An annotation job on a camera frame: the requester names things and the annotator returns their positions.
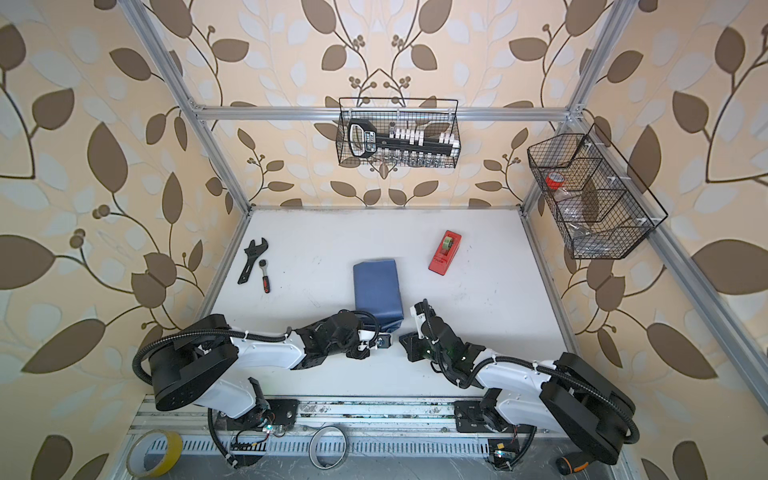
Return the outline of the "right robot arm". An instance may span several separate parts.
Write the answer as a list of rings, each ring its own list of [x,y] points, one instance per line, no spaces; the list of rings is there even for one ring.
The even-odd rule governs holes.
[[[581,357],[524,360],[465,342],[440,317],[419,314],[399,342],[412,362],[427,361],[453,386],[483,390],[471,422],[498,433],[565,434],[584,462],[614,465],[639,441],[633,401]]]

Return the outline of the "light blue wrapping paper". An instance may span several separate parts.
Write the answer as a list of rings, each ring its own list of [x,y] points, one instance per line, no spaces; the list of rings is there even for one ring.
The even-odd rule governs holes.
[[[394,259],[354,265],[353,285],[357,310],[372,314],[383,332],[392,333],[400,328],[404,310]]]

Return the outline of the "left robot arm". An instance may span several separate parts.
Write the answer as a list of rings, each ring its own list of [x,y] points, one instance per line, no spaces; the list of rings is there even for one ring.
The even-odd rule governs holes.
[[[211,314],[141,347],[132,369],[152,387],[161,412],[194,404],[253,421],[268,409],[256,369],[306,370],[333,355],[364,360],[390,345],[391,336],[366,311],[341,310],[280,335],[237,330],[222,314]]]

